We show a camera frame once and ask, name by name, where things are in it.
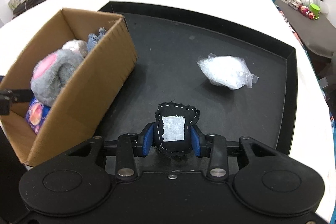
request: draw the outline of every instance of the bolt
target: bolt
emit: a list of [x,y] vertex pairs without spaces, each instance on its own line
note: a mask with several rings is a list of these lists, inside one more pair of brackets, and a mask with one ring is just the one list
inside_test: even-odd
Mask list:
[[169,179],[177,179],[177,175],[174,175],[174,174],[170,174],[168,176]]
[[226,175],[226,171],[222,168],[214,168],[210,170],[210,175],[214,177],[224,177]]
[[121,168],[118,171],[118,175],[120,175],[121,177],[130,177],[134,174],[134,170],[131,168]]

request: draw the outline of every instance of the gray plush toy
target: gray plush toy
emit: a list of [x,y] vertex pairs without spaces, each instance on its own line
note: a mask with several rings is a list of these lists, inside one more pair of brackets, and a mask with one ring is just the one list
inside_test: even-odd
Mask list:
[[36,99],[51,107],[83,60],[80,54],[66,49],[57,50],[39,61],[30,82]]

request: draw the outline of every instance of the cardboard box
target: cardboard box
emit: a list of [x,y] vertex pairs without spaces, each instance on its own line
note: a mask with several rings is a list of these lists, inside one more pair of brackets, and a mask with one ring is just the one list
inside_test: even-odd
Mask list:
[[137,61],[124,17],[62,9],[31,39],[0,84],[0,89],[29,89],[39,60],[72,39],[107,30],[62,89],[36,135],[24,117],[29,103],[13,104],[1,122],[17,157],[36,166],[92,137]]

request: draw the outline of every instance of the red toy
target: red toy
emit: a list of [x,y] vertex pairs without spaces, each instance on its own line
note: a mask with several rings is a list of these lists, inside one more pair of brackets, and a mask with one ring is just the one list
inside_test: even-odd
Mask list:
[[309,19],[314,19],[314,14],[309,11],[307,6],[303,6],[302,4],[299,7],[299,11],[301,12],[302,15],[308,17]]

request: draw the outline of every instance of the white tablecloth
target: white tablecloth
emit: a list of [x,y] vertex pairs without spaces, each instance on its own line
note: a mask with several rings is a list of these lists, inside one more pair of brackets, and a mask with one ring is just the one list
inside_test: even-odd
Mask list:
[[47,0],[0,29],[0,75],[7,73],[27,42],[59,9],[96,11],[108,1],[132,1],[192,10],[239,23],[295,47],[298,98],[290,157],[312,167],[323,177],[325,194],[317,213],[330,221],[335,206],[336,180],[328,106],[304,50],[271,0]]

